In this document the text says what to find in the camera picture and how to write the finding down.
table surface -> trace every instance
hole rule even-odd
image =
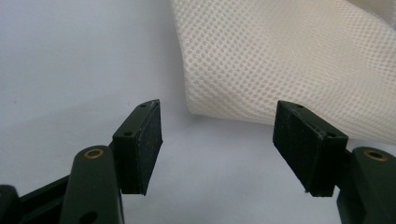
[[[140,103],[162,102],[163,147],[126,223],[340,223],[272,143],[272,126],[192,115],[169,1],[0,2],[0,184],[20,195],[107,145]],[[396,147],[351,140],[348,148]]]

white cloth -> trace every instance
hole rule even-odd
[[[396,144],[396,1],[173,0],[191,113],[273,124],[304,105]]]

black plastic part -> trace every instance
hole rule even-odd
[[[14,187],[0,185],[0,223],[18,224],[23,212],[20,198]]]
[[[121,224],[120,190],[111,148],[88,147],[74,159],[61,224]]]
[[[58,223],[69,176],[21,197],[24,224]]]
[[[366,213],[362,223],[396,223],[396,158],[382,150],[358,147],[352,152],[350,167]]]
[[[347,139],[307,108],[277,103],[274,145],[312,196],[332,196]]]
[[[361,196],[358,193],[358,189],[356,188],[356,184],[353,181],[352,173],[350,171],[351,155],[351,152],[348,150],[344,151],[344,159],[340,167],[336,185],[341,191],[343,191],[344,197],[352,201],[359,201]]]
[[[146,195],[162,143],[160,101],[137,106],[113,135],[122,193]]]
[[[343,191],[338,195],[337,207],[343,224],[362,224],[366,217],[361,199],[351,199]]]

